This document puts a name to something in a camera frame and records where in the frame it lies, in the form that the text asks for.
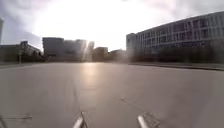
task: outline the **sky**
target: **sky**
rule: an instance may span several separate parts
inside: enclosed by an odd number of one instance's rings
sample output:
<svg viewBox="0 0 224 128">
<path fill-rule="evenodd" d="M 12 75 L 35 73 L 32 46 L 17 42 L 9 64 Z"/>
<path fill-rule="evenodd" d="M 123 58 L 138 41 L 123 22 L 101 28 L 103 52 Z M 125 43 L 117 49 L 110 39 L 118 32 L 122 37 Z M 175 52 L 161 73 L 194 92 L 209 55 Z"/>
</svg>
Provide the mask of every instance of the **sky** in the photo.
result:
<svg viewBox="0 0 224 128">
<path fill-rule="evenodd" d="M 223 0 L 0 0 L 1 43 L 28 40 L 42 49 L 41 37 L 62 37 L 125 49 L 129 33 L 223 7 Z"/>
</svg>

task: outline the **window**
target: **window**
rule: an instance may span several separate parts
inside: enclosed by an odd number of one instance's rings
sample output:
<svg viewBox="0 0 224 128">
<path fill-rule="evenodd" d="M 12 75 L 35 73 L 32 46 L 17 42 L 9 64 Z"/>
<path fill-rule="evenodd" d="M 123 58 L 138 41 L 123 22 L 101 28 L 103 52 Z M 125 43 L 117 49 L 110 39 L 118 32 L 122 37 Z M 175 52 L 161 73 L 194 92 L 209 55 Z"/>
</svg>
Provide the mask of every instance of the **window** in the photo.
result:
<svg viewBox="0 0 224 128">
<path fill-rule="evenodd" d="M 151 35 L 152 37 L 155 37 L 155 31 L 152 31 Z"/>
<path fill-rule="evenodd" d="M 161 42 L 161 43 L 166 42 L 166 36 L 162 36 L 161 39 L 160 39 L 160 42 Z"/>
<path fill-rule="evenodd" d="M 198 29 L 199 28 L 198 20 L 193 21 L 193 27 L 194 27 L 194 29 Z"/>
<path fill-rule="evenodd" d="M 206 30 L 202 30 L 201 31 L 201 36 L 202 36 L 202 38 L 208 38 L 208 30 L 206 29 Z"/>
<path fill-rule="evenodd" d="M 197 34 L 198 34 L 198 39 L 201 39 L 201 32 L 199 30 L 197 31 Z"/>
<path fill-rule="evenodd" d="M 192 39 L 192 31 L 187 31 L 187 40 Z"/>
<path fill-rule="evenodd" d="M 191 22 L 189 21 L 189 22 L 187 22 L 187 23 L 185 23 L 185 30 L 187 31 L 187 30 L 191 30 Z"/>
<path fill-rule="evenodd" d="M 220 25 L 223 26 L 224 25 L 224 21 L 223 21 L 222 16 L 219 16 L 219 21 L 220 21 Z"/>
<path fill-rule="evenodd" d="M 149 38 L 149 33 L 146 33 L 145 35 L 146 35 L 146 38 Z"/>
<path fill-rule="evenodd" d="M 147 33 L 147 37 L 150 38 L 150 32 Z"/>
<path fill-rule="evenodd" d="M 198 39 L 198 35 L 196 31 L 194 31 L 194 39 Z"/>
<path fill-rule="evenodd" d="M 208 27 L 207 19 L 200 19 L 200 27 Z"/>
<path fill-rule="evenodd" d="M 215 29 L 212 29 L 212 36 L 213 37 L 217 37 L 217 33 L 216 33 L 216 30 Z"/>
<path fill-rule="evenodd" d="M 212 30 L 211 30 L 211 29 L 208 30 L 208 37 L 209 37 L 209 38 L 212 37 Z"/>
<path fill-rule="evenodd" d="M 173 40 L 177 41 L 177 34 L 173 34 Z"/>
<path fill-rule="evenodd" d="M 154 44 L 156 42 L 155 38 L 152 38 L 152 44 Z"/>
<path fill-rule="evenodd" d="M 184 31 L 184 23 L 177 23 L 173 26 L 174 32 Z"/>
<path fill-rule="evenodd" d="M 185 40 L 185 37 L 186 37 L 185 33 L 180 33 L 180 40 Z"/>
<path fill-rule="evenodd" d="M 156 36 L 159 36 L 159 31 L 158 30 L 156 31 Z"/>
<path fill-rule="evenodd" d="M 216 31 L 217 31 L 217 37 L 220 37 L 220 36 L 221 36 L 220 29 L 219 29 L 219 28 L 217 28 L 217 29 L 216 29 Z"/>
<path fill-rule="evenodd" d="M 159 37 L 157 37 L 156 40 L 157 40 L 156 42 L 159 43 Z"/>
<path fill-rule="evenodd" d="M 218 16 L 215 17 L 215 26 L 219 26 L 219 18 L 218 18 Z"/>
<path fill-rule="evenodd" d="M 168 41 L 168 42 L 171 42 L 171 41 L 172 41 L 172 36 L 171 36 L 171 35 L 168 35 L 168 36 L 167 36 L 167 41 Z"/>
<path fill-rule="evenodd" d="M 181 40 L 181 37 L 180 37 L 181 35 L 180 35 L 180 33 L 178 33 L 177 34 L 177 40 L 179 41 L 179 40 Z"/>
<path fill-rule="evenodd" d="M 213 17 L 210 18 L 210 24 L 211 24 L 211 26 L 214 26 L 214 24 L 215 24 Z"/>
</svg>

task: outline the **concrete ground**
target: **concrete ground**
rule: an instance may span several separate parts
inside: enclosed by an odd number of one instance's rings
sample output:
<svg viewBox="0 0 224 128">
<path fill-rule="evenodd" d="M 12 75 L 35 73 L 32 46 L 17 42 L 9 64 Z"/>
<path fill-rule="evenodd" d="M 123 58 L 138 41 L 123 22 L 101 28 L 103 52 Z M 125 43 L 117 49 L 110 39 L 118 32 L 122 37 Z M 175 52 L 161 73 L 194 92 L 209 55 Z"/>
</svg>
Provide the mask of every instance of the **concrete ground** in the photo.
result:
<svg viewBox="0 0 224 128">
<path fill-rule="evenodd" d="M 0 62 L 0 69 L 31 66 L 34 64 L 42 64 L 42 63 L 2 63 L 2 62 Z"/>
<path fill-rule="evenodd" d="M 126 63 L 129 65 L 141 66 L 156 66 L 156 67 L 169 67 L 169 68 L 186 68 L 186 69 L 204 69 L 224 71 L 224 64 L 221 63 L 162 63 L 162 62 L 136 62 Z"/>
<path fill-rule="evenodd" d="M 105 63 L 0 69 L 0 122 L 8 128 L 220 128 L 224 72 Z"/>
</svg>

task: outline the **cloud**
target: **cloud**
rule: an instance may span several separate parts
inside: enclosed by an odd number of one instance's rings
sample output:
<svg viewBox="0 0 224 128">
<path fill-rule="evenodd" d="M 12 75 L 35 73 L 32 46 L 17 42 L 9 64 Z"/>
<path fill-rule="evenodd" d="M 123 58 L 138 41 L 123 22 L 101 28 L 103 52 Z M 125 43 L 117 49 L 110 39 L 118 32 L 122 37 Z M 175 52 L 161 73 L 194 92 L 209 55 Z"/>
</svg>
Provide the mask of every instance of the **cloud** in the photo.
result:
<svg viewBox="0 0 224 128">
<path fill-rule="evenodd" d="M 125 47 L 125 35 L 221 11 L 222 0 L 0 0 L 8 15 L 35 35 L 87 38 Z"/>
<path fill-rule="evenodd" d="M 52 0 L 1 0 L 8 17 L 17 22 L 21 28 L 30 30 L 36 16 Z"/>
</svg>

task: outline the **office building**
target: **office building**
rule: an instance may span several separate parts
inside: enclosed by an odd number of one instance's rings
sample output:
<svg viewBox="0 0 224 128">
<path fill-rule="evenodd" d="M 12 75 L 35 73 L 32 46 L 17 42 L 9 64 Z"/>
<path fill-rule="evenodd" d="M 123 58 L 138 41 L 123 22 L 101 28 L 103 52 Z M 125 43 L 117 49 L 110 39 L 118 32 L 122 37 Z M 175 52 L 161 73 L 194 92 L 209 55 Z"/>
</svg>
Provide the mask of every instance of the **office building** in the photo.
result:
<svg viewBox="0 0 224 128">
<path fill-rule="evenodd" d="M 109 61 L 120 61 L 120 62 L 126 61 L 126 51 L 125 50 L 121 50 L 121 49 L 113 50 L 113 51 L 110 51 L 108 54 L 109 54 L 108 55 Z"/>
<path fill-rule="evenodd" d="M 97 47 L 93 50 L 93 60 L 94 61 L 105 61 L 108 57 L 107 47 Z"/>
<path fill-rule="evenodd" d="M 224 12 L 192 17 L 126 36 L 132 58 L 150 58 L 166 48 L 224 47 Z"/>
<path fill-rule="evenodd" d="M 3 62 L 33 62 L 42 61 L 42 52 L 22 41 L 20 44 L 0 45 L 0 61 Z"/>
<path fill-rule="evenodd" d="M 94 42 L 47 37 L 43 47 L 48 61 L 91 61 Z"/>
</svg>

